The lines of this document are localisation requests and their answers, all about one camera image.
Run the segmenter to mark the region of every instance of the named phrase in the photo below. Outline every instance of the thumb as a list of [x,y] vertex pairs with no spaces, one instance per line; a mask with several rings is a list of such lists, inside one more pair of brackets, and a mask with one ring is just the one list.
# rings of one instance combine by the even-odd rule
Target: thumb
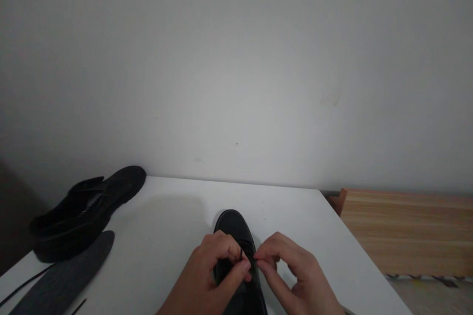
[[232,270],[227,274],[227,276],[216,288],[215,291],[218,293],[217,299],[219,299],[219,303],[223,305],[222,312],[224,311],[225,307],[230,302],[230,299],[237,291],[241,282],[243,282],[250,267],[251,264],[248,260],[243,260],[241,262],[236,263],[233,266]]
[[291,292],[287,284],[282,280],[276,270],[272,268],[268,262],[259,260],[257,265],[261,272],[263,272],[268,285],[281,303],[286,313],[293,314],[293,310],[297,305],[297,298]]

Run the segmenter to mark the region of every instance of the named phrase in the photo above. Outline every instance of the wall stain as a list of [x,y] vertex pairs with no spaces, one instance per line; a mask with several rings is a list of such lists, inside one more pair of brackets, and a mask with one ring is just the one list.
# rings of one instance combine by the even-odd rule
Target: wall stain
[[334,88],[332,92],[325,94],[320,99],[322,106],[335,107],[341,99],[342,89],[340,86]]

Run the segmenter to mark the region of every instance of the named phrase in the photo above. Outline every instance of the black suede shoe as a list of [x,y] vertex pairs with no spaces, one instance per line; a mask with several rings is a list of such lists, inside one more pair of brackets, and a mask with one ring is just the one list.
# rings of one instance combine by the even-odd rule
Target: black suede shoe
[[[251,236],[250,229],[243,216],[233,209],[224,211],[217,220],[215,230],[222,230],[225,234],[233,236],[236,242],[245,252],[250,260],[251,281],[243,281],[237,289],[235,295],[230,300],[224,315],[267,315],[266,303],[261,291],[258,268],[253,255],[256,252],[255,243]],[[213,269],[213,275],[217,285],[226,277],[232,269],[232,264],[227,259],[219,260]]]
[[33,251],[41,262],[60,262],[87,249],[107,226],[113,212],[143,187],[146,172],[128,166],[106,180],[79,182],[52,211],[33,219]]

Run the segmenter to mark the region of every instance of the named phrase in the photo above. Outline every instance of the white wall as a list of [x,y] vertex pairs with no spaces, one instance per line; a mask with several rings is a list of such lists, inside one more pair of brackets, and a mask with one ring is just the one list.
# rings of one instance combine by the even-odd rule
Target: white wall
[[1,0],[0,159],[471,192],[473,0]]

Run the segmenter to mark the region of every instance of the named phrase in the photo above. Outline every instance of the light wood surface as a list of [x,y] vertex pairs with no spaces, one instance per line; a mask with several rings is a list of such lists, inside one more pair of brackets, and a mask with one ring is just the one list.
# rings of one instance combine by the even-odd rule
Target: light wood surface
[[342,189],[340,202],[382,273],[473,276],[473,198]]

